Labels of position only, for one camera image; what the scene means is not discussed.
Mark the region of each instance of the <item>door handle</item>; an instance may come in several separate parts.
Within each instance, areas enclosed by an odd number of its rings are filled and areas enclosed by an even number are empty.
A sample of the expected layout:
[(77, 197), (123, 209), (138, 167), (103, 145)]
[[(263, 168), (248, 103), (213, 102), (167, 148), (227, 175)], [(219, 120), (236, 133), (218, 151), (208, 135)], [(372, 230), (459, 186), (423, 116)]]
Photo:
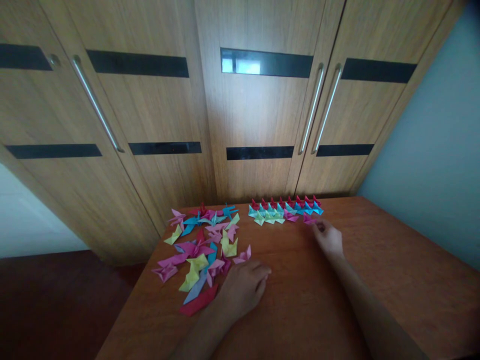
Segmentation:
[(104, 113), (102, 111), (102, 108), (100, 107), (100, 104), (97, 101), (97, 98), (95, 97), (95, 94), (92, 91), (92, 88), (90, 87), (89, 82), (87, 81), (87, 78), (85, 77), (84, 70), (82, 68), (82, 62), (80, 61), (80, 56), (74, 55), (73, 56), (73, 67), (75, 68), (76, 74), (80, 78), (81, 84), (83, 85), (83, 88), (85, 89), (85, 92), (88, 96), (88, 99), (90, 100), (91, 104), (93, 105), (93, 108), (95, 109), (96, 115), (100, 119), (101, 125), (105, 129), (106, 134), (108, 135), (108, 138), (110, 139), (111, 144), (115, 148), (116, 151), (119, 153), (124, 153), (125, 150), (123, 150), (120, 146), (119, 143), (117, 142), (117, 139), (115, 138), (115, 135), (110, 129), (110, 125), (105, 119)]
[(318, 84), (316, 85), (315, 97), (313, 98), (313, 104), (311, 105), (310, 116), (308, 118), (308, 123), (306, 124), (305, 134), (303, 135), (303, 142), (301, 143), (301, 148), (300, 148), (300, 151), (298, 152), (298, 155), (302, 155), (305, 150), (305, 146), (307, 145), (307, 138), (309, 137), (310, 125), (312, 125), (312, 120), (314, 118), (315, 111), (317, 110), (317, 103), (319, 101), (320, 88), (322, 85), (322, 79), (324, 77), (323, 63), (320, 63), (319, 70), (320, 70), (320, 79), (318, 79)]
[(332, 102), (334, 100), (335, 92), (337, 91), (337, 86), (338, 86), (339, 81), (340, 81), (340, 76), (342, 76), (342, 65), (338, 63), (335, 67), (335, 70), (338, 71), (338, 74), (336, 76), (336, 81), (335, 81), (335, 85), (333, 87), (333, 91), (331, 93), (330, 101), (328, 102), (328, 107), (326, 108), (325, 119), (323, 120), (323, 124), (321, 125), (320, 134), (318, 134), (318, 140), (316, 141), (316, 144), (314, 145), (314, 147), (311, 150), (312, 155), (315, 154), (319, 150), (320, 140), (322, 139), (322, 134), (324, 133), (325, 124), (327, 123), (327, 119), (329, 117), (330, 108), (332, 107)]

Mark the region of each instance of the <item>wooden table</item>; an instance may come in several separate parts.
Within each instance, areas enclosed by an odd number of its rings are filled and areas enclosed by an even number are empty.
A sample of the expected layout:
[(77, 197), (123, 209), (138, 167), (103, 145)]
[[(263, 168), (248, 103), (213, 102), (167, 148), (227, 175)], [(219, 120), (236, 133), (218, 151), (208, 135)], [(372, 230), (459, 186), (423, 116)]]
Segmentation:
[[(214, 357), (369, 358), (346, 295), (309, 227), (301, 220), (260, 227), (247, 216), (248, 205), (237, 208), (238, 251), (251, 245), (252, 257), (272, 274), (258, 307), (231, 329)], [(352, 266), (430, 358), (480, 353), (477, 271), (362, 197), (325, 199), (322, 208), (341, 230)], [(197, 231), (178, 242), (194, 239)], [(151, 272), (175, 253), (160, 241), (97, 359), (163, 359), (186, 335), (198, 317), (179, 313), (186, 294), (178, 288), (188, 264), (165, 284)]]

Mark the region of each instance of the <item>wooden wardrobe door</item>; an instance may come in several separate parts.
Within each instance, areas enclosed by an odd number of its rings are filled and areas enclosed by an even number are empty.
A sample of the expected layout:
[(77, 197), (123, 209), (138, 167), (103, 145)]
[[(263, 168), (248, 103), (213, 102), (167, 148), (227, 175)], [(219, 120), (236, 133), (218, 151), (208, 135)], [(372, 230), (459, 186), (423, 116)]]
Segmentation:
[(0, 39), (1, 161), (101, 259), (145, 261), (159, 234), (38, 2), (2, 1)]
[(297, 194), (349, 194), (450, 3), (347, 0)]
[[(58, 4), (51, 3), (42, 1), (49, 17), (58, 16), (54, 14)], [(152, 217), (160, 214), (167, 220), (171, 208), (215, 202), (193, 2), (65, 0), (64, 4), (88, 54), (84, 61), (96, 71), (106, 93), (105, 106), (113, 109), (117, 130), (128, 143), (120, 158), (126, 164), (134, 157), (137, 166), (127, 166), (132, 181), (135, 185), (141, 181), (139, 171), (153, 198)]]
[(328, 64), (343, 4), (195, 2), (215, 182), (222, 201), (295, 191), (304, 157), (299, 150), (324, 80), (321, 64)]

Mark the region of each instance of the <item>floor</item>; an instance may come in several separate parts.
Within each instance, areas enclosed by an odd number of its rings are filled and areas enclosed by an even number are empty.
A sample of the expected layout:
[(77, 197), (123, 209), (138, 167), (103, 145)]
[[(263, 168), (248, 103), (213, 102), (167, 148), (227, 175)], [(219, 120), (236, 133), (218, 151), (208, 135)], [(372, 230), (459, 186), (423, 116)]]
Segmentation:
[(91, 251), (0, 259), (0, 359), (94, 359), (144, 266)]

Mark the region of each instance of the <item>wardrobe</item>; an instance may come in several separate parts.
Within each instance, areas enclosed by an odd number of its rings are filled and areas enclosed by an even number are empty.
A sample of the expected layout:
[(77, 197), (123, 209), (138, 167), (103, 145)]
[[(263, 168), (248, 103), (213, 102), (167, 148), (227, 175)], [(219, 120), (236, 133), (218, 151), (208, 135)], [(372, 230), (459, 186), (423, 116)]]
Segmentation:
[(354, 195), (464, 5), (2, 1), (0, 161), (113, 265), (171, 208)]

